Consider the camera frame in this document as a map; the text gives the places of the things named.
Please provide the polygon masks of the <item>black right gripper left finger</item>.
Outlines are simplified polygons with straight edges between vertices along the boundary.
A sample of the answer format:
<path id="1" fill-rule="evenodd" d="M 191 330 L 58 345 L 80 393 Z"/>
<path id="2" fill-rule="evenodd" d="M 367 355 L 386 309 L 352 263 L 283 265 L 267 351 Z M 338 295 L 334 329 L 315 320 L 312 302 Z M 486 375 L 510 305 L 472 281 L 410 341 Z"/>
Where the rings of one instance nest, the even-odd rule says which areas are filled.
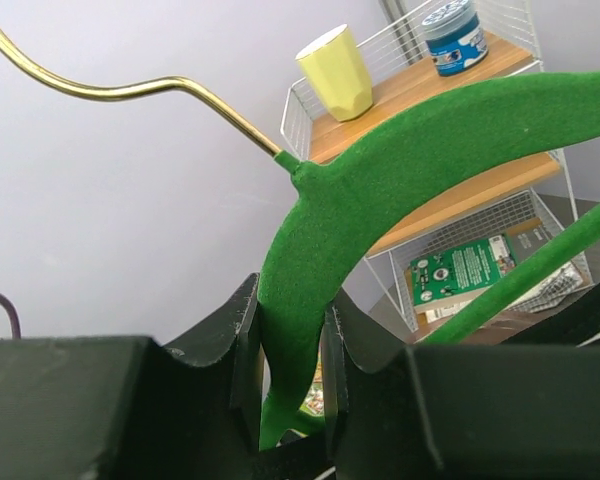
<path id="1" fill-rule="evenodd" d="M 0 340 L 0 479 L 249 479 L 261 350 L 248 276 L 170 344 Z"/>

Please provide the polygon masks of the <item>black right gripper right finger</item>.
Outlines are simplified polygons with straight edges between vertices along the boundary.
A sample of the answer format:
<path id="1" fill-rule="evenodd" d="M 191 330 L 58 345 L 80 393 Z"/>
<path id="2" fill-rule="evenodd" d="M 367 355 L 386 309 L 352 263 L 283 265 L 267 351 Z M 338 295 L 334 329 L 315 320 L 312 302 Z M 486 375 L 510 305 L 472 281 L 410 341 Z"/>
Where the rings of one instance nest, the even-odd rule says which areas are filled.
<path id="1" fill-rule="evenodd" d="M 340 479 L 600 479 L 600 348 L 408 345 L 339 292 L 321 355 Z"/>

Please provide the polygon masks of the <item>bright green clothes hanger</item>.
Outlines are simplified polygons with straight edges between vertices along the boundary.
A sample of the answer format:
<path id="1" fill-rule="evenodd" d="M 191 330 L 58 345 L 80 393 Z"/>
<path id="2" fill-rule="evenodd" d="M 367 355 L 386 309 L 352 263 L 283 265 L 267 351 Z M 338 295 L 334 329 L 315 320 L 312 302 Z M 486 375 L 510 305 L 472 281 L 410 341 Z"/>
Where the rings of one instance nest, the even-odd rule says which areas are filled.
<path id="1" fill-rule="evenodd" d="M 600 71 L 488 79 L 431 97 L 387 119 L 327 164 L 302 161 L 267 139 L 199 83 L 165 76 L 104 87 L 36 64 L 0 29 L 0 52 L 34 80 L 92 101 L 171 90 L 190 94 L 269 153 L 298 198 L 260 271 L 261 341 L 271 384 L 259 446 L 288 430 L 312 435 L 305 414 L 325 311 L 370 248 L 405 216 L 453 186 L 536 153 L 600 137 Z"/>

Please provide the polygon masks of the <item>black white striped top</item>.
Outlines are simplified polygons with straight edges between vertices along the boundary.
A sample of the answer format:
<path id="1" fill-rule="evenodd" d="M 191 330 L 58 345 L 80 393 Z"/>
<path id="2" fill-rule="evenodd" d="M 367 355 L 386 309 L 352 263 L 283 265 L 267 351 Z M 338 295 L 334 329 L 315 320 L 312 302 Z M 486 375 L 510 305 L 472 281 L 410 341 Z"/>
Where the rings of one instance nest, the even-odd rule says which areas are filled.
<path id="1" fill-rule="evenodd" d="M 600 283 L 559 313 L 503 341 L 509 345 L 600 346 Z"/>

